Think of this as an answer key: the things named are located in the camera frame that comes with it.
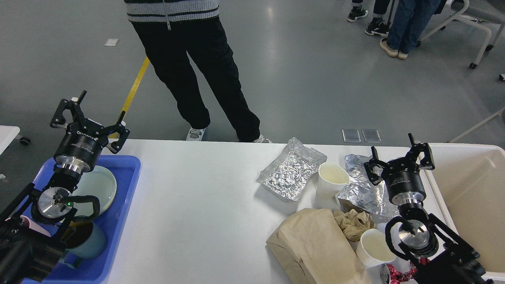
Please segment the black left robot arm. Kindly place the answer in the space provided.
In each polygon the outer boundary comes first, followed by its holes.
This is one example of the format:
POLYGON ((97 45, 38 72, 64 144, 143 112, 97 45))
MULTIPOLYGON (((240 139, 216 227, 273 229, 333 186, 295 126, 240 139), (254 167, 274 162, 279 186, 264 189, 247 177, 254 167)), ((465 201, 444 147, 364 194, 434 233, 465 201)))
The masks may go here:
POLYGON ((118 153, 130 131, 125 111, 110 126, 86 118, 80 107, 85 95, 61 99, 49 123, 65 129, 65 135, 47 185, 39 190, 29 183, 1 213, 2 284, 20 284, 26 278, 42 282, 65 254, 64 234, 71 223, 99 217, 99 198, 74 192, 83 174, 95 169, 103 149, 118 153))

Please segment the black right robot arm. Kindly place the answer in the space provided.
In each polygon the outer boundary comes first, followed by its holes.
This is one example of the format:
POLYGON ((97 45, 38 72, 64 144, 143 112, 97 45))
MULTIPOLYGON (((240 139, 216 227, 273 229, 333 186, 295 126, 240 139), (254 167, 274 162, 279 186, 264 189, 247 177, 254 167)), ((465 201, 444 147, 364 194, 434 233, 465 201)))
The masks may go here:
POLYGON ((385 241, 397 257, 413 264, 413 279, 419 284, 492 284, 478 262, 480 254, 454 230, 423 207, 426 191, 421 170, 435 165, 428 143, 416 143, 409 134, 410 150, 403 157, 382 161, 377 149, 364 163, 373 185, 385 182, 389 202, 399 216, 386 224, 385 241))

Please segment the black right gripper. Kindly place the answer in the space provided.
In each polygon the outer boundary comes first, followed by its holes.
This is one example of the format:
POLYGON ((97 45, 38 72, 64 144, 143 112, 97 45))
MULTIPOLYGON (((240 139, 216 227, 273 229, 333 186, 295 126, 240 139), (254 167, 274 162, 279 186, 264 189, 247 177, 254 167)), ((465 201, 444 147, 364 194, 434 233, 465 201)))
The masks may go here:
POLYGON ((372 158, 364 163, 368 180, 377 186, 381 181, 389 194, 389 201, 400 206, 407 203, 422 203, 426 198, 420 170, 434 170, 432 151, 428 143, 415 142, 412 133, 408 133, 410 150, 403 158, 387 163, 378 158, 377 149, 371 147, 372 158), (380 174, 375 169, 382 169, 380 174))

